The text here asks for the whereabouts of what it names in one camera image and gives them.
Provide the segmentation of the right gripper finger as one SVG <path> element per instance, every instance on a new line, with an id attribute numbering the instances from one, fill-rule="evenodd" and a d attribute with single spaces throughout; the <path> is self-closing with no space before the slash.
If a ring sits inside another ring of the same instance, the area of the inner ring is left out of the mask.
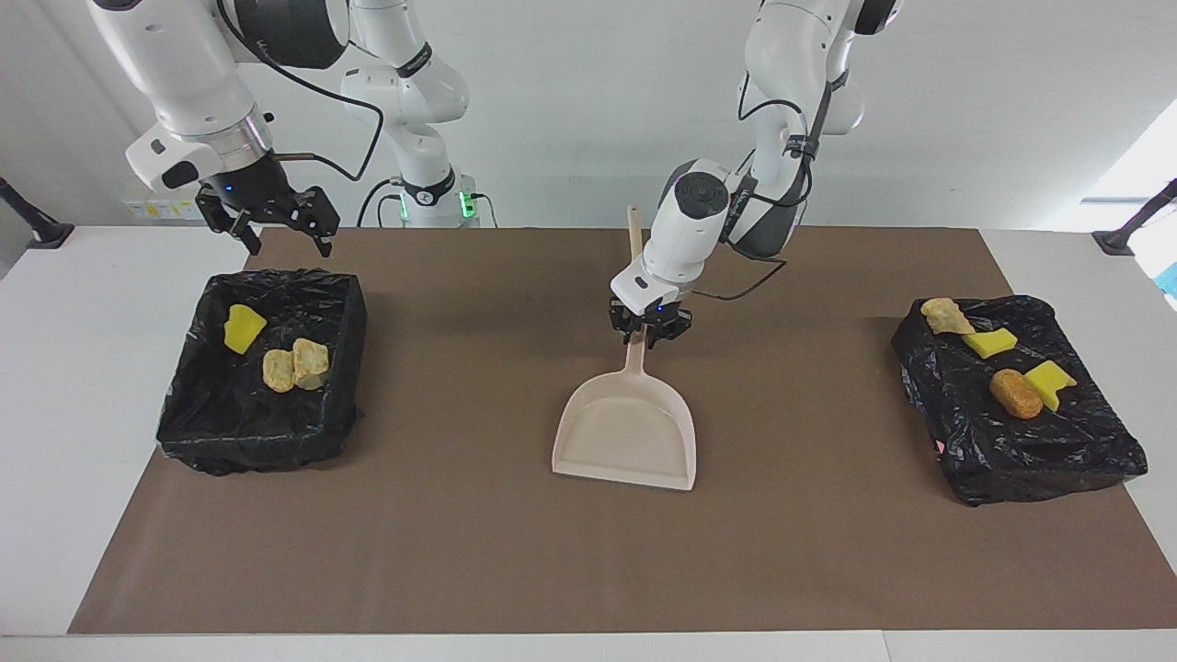
<path id="1" fill-rule="evenodd" d="M 199 191 L 197 193 L 197 207 L 202 216 L 202 221 L 210 226 L 215 234 L 230 234 L 240 241 L 248 251 L 250 256 L 260 254 L 262 243 L 257 232 L 251 227 L 251 218 L 247 213 L 232 216 L 222 204 L 222 198 L 211 191 Z"/>
<path id="2" fill-rule="evenodd" d="M 340 217 L 320 186 L 311 186 L 302 192 L 290 188 L 275 198 L 275 210 L 278 221 L 310 237 L 322 258 L 332 254 Z"/>

